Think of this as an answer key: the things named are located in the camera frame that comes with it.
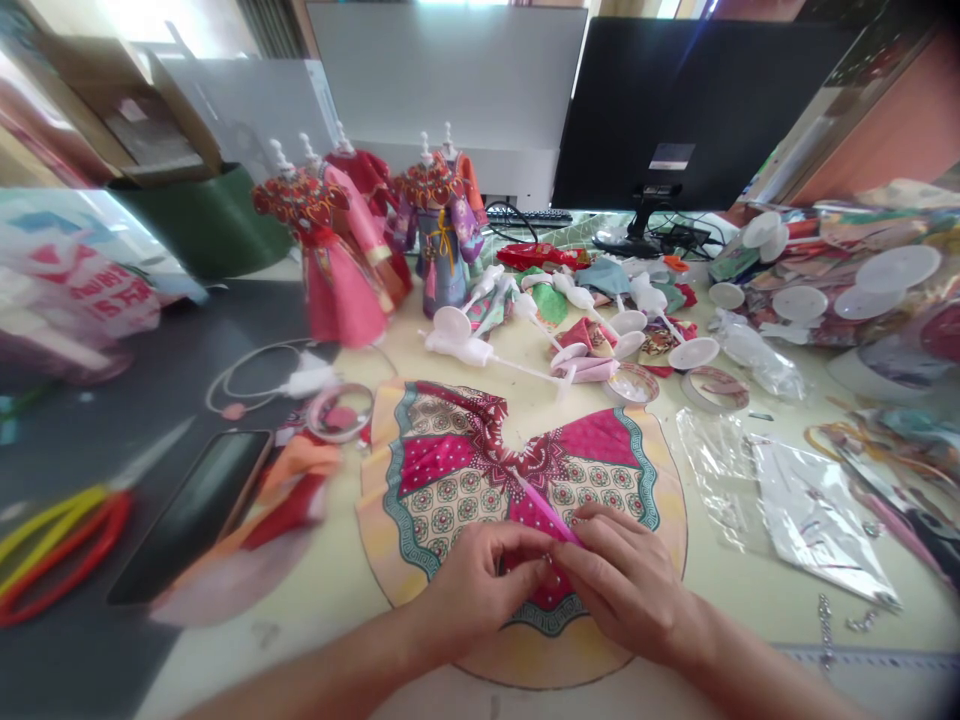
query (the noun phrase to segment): scissor handle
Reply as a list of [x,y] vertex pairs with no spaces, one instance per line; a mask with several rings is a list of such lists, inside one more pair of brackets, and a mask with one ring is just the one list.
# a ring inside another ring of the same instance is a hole
[[0,580],[0,596],[14,586],[14,584],[26,575],[37,564],[60,544],[74,526],[83,520],[83,518],[102,503],[109,496],[109,491],[105,485],[94,485],[71,498],[64,500],[58,505],[45,510],[39,515],[34,516],[23,525],[14,530],[10,535],[0,541],[0,563],[13,555],[14,551],[38,533],[43,528],[51,525],[44,533],[40,542],[29,552],[27,557],[7,576]]
[[[120,534],[123,532],[123,527],[126,525],[127,518],[130,516],[131,505],[129,492],[119,492],[110,497],[90,522],[83,526],[82,530],[68,538],[66,542],[31,568],[26,575],[0,596],[0,627],[10,627],[36,617],[83,582],[116,545]],[[20,610],[15,610],[17,601],[34,583],[49,570],[63,562],[74,550],[86,543],[101,526],[104,526],[103,535],[100,536],[76,570],[43,597]]]

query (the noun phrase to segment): yellow scissors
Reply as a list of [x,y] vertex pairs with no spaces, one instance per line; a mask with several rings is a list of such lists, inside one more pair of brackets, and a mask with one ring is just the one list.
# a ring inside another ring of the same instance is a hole
[[[53,523],[40,542],[5,579],[0,581],[0,627],[16,625],[46,610],[79,585],[110,553],[120,539],[130,516],[130,489],[153,467],[190,427],[185,420],[138,456],[107,483],[94,485],[27,520],[0,541],[0,565],[38,531]],[[102,503],[89,521],[74,531],[91,511]],[[80,565],[58,587],[20,611],[14,606],[34,583],[84,545],[104,527],[103,534]]]

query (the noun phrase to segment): tape roll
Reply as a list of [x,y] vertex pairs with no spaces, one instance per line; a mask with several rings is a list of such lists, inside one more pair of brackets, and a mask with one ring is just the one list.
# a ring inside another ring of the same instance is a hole
[[[700,392],[700,389],[693,384],[693,378],[697,375],[715,380],[719,383],[705,385],[704,389],[708,392],[714,392],[717,395],[726,395],[732,398],[734,401],[733,407],[714,402]],[[733,377],[733,375],[725,373],[723,370],[717,370],[717,368],[710,367],[709,365],[701,365],[700,367],[688,370],[680,380],[680,388],[691,403],[701,410],[705,410],[714,415],[725,415],[726,413],[743,410],[750,404],[750,391],[746,385]]]
[[[370,399],[369,409],[357,413],[357,421],[348,428],[331,428],[324,422],[326,414],[336,406],[337,400],[349,393],[366,395]],[[373,417],[373,392],[366,385],[346,383],[324,390],[317,395],[307,408],[307,428],[324,442],[334,445],[343,445],[360,437],[361,431],[370,424]]]

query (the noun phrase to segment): clear plastic bag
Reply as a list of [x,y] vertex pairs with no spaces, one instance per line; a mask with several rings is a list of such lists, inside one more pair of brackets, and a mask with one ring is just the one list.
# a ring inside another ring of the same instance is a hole
[[899,608],[838,463],[749,435],[734,416],[685,408],[677,414],[677,429],[721,545],[779,558],[866,600]]
[[753,380],[768,393],[788,403],[803,403],[810,396],[809,382],[793,361],[770,347],[747,324],[746,318],[717,309],[710,328],[723,352],[747,368]]
[[677,430],[717,542],[739,552],[776,557],[753,451],[740,420],[684,408],[677,413]]

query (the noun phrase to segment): metal chain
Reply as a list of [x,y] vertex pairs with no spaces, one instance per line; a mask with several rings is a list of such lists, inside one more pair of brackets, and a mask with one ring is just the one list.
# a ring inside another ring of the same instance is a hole
[[830,601],[827,596],[820,593],[820,602],[817,605],[817,615],[820,617],[820,638],[823,641],[820,654],[820,668],[823,670],[824,677],[829,679],[830,670],[837,656],[833,652],[833,630],[830,627],[830,617],[833,613],[830,611]]
[[867,614],[863,616],[863,620],[847,618],[847,627],[853,630],[853,632],[868,633],[871,628],[873,628],[873,621],[876,620],[876,618],[876,610],[867,610]]

